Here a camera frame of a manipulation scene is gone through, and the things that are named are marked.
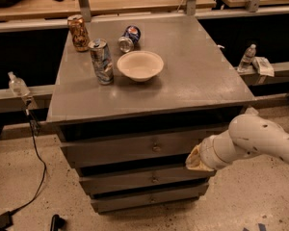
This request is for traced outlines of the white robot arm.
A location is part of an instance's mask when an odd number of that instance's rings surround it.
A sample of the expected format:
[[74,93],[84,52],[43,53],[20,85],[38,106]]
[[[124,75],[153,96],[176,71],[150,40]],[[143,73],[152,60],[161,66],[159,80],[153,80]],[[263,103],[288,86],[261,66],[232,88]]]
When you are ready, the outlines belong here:
[[238,115],[226,131],[196,145],[185,165],[188,170],[213,171],[262,154],[289,165],[289,134],[278,124],[258,115]]

